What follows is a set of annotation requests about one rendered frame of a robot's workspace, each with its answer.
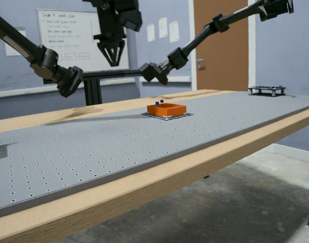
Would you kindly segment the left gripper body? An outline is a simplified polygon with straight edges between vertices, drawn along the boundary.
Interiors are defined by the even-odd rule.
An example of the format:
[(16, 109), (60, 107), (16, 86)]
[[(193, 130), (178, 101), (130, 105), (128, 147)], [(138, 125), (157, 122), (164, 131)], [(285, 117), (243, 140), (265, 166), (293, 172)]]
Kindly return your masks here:
[(266, 4), (263, 4), (268, 19), (277, 17), (277, 15), (288, 13), (287, 0), (275, 0)]

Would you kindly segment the orange grid rack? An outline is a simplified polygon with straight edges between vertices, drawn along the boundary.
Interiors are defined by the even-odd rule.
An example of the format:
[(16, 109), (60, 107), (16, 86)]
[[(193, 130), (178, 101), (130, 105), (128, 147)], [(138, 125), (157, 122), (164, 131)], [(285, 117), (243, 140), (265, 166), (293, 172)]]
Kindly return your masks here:
[(171, 103), (164, 103), (163, 105), (159, 104), (159, 107), (156, 105), (148, 105), (147, 112), (150, 114), (157, 115), (157, 116), (179, 116), (184, 115), (186, 113), (186, 106), (185, 105), (178, 105), (178, 104), (171, 104)]

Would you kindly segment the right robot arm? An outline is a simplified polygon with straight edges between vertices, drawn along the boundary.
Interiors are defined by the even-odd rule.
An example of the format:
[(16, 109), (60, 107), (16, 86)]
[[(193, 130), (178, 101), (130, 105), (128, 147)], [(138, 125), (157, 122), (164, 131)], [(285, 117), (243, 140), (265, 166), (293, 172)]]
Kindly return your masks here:
[[(96, 7), (97, 17), (101, 16), (103, 32), (124, 33), (124, 28), (138, 32), (141, 24), (141, 12), (138, 0), (81, 0)], [(115, 11), (117, 13), (115, 13)], [(119, 22), (120, 21), (120, 22)], [(36, 75), (50, 78), (57, 84), (57, 89), (66, 93), (78, 70), (58, 65), (58, 53), (44, 45), (35, 45), (13, 26), (0, 17), (0, 39), (20, 53), (29, 63)]]

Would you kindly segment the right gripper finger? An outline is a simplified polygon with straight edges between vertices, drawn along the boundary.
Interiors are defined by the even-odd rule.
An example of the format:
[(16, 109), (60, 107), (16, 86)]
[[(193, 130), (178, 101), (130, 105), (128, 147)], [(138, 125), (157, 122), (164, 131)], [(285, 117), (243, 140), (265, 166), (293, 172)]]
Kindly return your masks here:
[[(96, 47), (101, 52), (101, 54), (104, 56), (104, 58), (107, 60), (110, 67), (114, 67), (116, 55), (117, 55), (118, 41), (111, 41), (111, 42), (96, 44)], [(105, 48), (109, 48), (109, 47), (112, 47), (112, 61), (109, 59), (105, 51)]]
[[(115, 62), (115, 66), (119, 65), (119, 61), (120, 61), (120, 57), (121, 57), (124, 45), (125, 45), (124, 41), (118, 43), (118, 48), (119, 49), (118, 49), (118, 54), (117, 54), (117, 59), (116, 59), (116, 62)], [(110, 59), (112, 59), (112, 51), (111, 51), (112, 47), (105, 48), (105, 49), (106, 49)]]

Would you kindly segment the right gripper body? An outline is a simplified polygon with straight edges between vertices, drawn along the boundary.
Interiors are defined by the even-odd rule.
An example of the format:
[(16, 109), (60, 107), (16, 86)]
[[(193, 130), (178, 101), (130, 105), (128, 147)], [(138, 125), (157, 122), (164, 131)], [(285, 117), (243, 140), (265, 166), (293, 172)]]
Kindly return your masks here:
[[(98, 19), (98, 26), (99, 26), (99, 32), (100, 33), (92, 35), (92, 39), (93, 40), (94, 39), (98, 39), (99, 40), (99, 42), (96, 42), (96, 44), (105, 43), (105, 42), (111, 42), (111, 41), (118, 41), (118, 42), (125, 41), (124, 39), (122, 39), (122, 38), (126, 38), (126, 34), (125, 33), (114, 32), (114, 31), (103, 32), (101, 16), (104, 16), (104, 15), (108, 15), (108, 14), (102, 14), (99, 17), (97, 17), (97, 19)], [(103, 41), (103, 42), (100, 42), (100, 41)]]

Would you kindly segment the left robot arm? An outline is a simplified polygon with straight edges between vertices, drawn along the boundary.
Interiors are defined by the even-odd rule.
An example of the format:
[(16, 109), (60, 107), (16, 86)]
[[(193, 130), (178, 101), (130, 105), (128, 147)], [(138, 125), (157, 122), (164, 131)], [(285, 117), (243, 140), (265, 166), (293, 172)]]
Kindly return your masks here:
[[(194, 50), (205, 38), (211, 34), (215, 34), (220, 31), (220, 33), (225, 32), (229, 29), (229, 25), (247, 18), (249, 16), (259, 14), (258, 7), (262, 4), (266, 4), (275, 0), (258, 0), (254, 4), (249, 5), (241, 10), (238, 10), (230, 15), (223, 16), (221, 13), (212, 18), (212, 21), (207, 23), (202, 32), (195, 36), (188, 44), (183, 48), (177, 47), (170, 54), (167, 55), (168, 61), (160, 62), (156, 66), (163, 72), (165, 77), (170, 74), (172, 69), (181, 69), (188, 60), (188, 56), (192, 50)], [(161, 68), (160, 68), (161, 67)], [(168, 80), (168, 78), (167, 78)]]

